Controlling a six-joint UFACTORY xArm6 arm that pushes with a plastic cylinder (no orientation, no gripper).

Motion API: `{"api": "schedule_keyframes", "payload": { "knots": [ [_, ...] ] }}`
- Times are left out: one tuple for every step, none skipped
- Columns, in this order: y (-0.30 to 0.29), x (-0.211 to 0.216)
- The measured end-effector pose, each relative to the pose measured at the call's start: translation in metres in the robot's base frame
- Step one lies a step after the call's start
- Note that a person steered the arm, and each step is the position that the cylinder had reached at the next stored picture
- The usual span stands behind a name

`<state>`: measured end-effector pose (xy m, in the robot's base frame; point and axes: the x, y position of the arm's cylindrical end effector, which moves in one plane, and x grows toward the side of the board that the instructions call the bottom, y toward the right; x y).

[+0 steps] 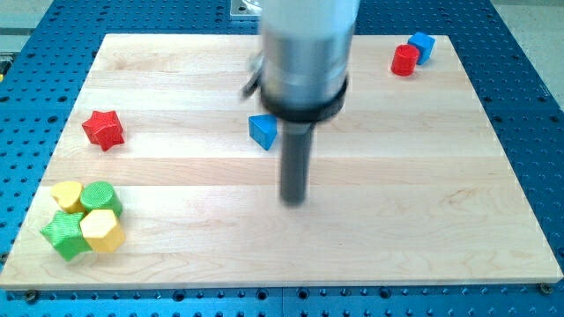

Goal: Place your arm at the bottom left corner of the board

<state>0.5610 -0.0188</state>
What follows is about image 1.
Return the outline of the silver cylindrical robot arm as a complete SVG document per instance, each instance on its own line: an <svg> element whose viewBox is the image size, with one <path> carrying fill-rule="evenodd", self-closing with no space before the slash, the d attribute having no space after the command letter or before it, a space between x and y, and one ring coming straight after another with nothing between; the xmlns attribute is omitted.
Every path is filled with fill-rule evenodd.
<svg viewBox="0 0 564 317"><path fill-rule="evenodd" d="M264 108L286 122L321 122L344 105L347 64L359 0L265 0L262 48L246 99L256 90Z"/></svg>

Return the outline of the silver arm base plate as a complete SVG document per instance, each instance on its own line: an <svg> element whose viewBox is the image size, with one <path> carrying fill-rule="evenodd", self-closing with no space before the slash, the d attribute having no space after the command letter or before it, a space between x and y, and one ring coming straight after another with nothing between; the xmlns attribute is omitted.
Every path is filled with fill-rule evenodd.
<svg viewBox="0 0 564 317"><path fill-rule="evenodd" d="M257 21L262 12L262 0L230 0L230 19L235 21Z"/></svg>

